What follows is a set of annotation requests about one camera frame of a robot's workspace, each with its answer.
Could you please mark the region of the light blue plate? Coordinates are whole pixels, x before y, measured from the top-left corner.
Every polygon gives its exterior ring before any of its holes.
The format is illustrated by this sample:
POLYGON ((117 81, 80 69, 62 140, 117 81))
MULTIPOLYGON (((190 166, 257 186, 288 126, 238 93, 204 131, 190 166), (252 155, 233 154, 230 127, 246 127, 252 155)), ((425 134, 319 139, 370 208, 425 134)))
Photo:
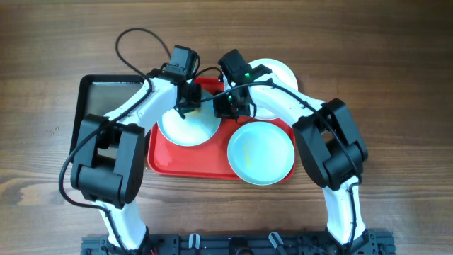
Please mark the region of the light blue plate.
POLYGON ((221 119, 214 115, 211 101, 201 103, 199 108, 184 114, 182 119, 175 110, 168 110, 158 120, 157 125, 162 135, 183 147, 201 145, 212 138, 219 129, 221 119))
POLYGON ((290 173, 295 160, 294 145, 287 133, 267 122, 240 127, 231 136, 226 153, 233 172, 256 186, 280 182, 290 173))

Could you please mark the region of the green yellow sponge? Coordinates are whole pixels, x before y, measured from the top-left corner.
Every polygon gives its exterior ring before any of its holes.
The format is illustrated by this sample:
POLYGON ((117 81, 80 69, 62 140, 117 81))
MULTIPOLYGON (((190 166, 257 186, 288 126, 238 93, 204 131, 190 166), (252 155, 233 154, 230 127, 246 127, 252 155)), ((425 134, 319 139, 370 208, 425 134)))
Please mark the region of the green yellow sponge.
POLYGON ((189 113, 198 112, 199 108, 182 108, 181 110, 182 110, 183 115, 186 115, 189 113))

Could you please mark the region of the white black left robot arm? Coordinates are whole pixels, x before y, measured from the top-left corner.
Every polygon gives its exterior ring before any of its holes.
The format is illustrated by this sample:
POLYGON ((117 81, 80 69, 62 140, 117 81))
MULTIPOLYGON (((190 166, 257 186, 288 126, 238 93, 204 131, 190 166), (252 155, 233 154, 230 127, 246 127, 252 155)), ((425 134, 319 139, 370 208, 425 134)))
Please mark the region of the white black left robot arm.
POLYGON ((144 173, 145 136, 157 120, 182 98, 201 97, 194 79, 165 74, 149 76, 89 74, 81 79, 71 151, 63 169, 71 166, 71 185, 86 199, 85 208, 104 217, 109 235, 99 240, 107 254, 153 254, 148 227, 135 198, 144 173), (138 83, 140 89, 105 115, 87 113, 89 89, 97 82, 138 83))

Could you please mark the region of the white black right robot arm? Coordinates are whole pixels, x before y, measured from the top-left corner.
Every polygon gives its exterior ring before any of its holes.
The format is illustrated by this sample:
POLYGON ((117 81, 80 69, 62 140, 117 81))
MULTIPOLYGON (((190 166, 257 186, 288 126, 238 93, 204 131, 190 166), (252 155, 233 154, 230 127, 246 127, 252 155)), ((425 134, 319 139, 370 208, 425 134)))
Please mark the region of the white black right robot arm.
POLYGON ((224 67, 222 80, 227 89, 214 101, 264 108, 292 128, 304 169, 323 190, 329 234, 352 245, 365 230, 358 188, 368 151, 346 104, 306 96, 264 65, 224 67))

